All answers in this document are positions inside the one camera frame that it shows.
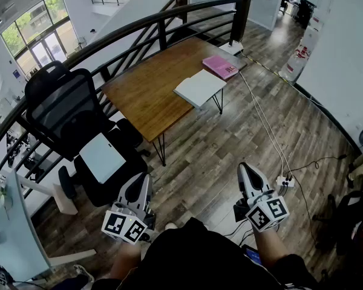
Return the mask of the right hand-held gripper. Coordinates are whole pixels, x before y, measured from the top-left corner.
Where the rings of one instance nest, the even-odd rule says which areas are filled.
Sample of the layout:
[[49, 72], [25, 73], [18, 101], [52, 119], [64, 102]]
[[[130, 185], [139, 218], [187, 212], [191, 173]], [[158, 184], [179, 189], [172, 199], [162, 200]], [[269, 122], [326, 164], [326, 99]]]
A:
[[255, 230], [263, 232], [289, 216], [284, 198], [270, 187], [259, 169], [245, 162], [239, 163], [237, 178], [243, 196], [233, 206], [237, 222], [247, 219]]

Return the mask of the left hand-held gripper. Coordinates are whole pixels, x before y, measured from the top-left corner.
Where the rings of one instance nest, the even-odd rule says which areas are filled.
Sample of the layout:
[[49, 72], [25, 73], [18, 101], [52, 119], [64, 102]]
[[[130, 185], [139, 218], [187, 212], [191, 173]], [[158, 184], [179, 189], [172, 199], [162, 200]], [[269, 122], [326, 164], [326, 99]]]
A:
[[143, 172], [134, 176], [106, 211], [101, 231], [115, 240], [136, 244], [146, 230], [154, 229], [156, 216], [149, 207], [151, 199], [151, 175]]

